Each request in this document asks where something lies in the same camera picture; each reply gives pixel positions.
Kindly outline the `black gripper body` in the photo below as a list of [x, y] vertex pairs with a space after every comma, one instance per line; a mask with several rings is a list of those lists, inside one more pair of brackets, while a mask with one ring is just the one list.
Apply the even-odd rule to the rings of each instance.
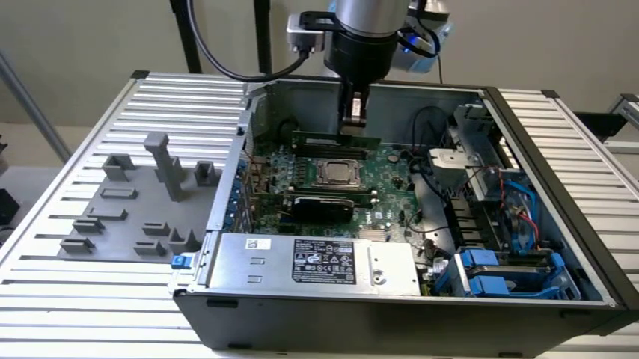
[[343, 83], [371, 84], [389, 72], [397, 39], [397, 34], [364, 37], [348, 31], [333, 32], [324, 64]]

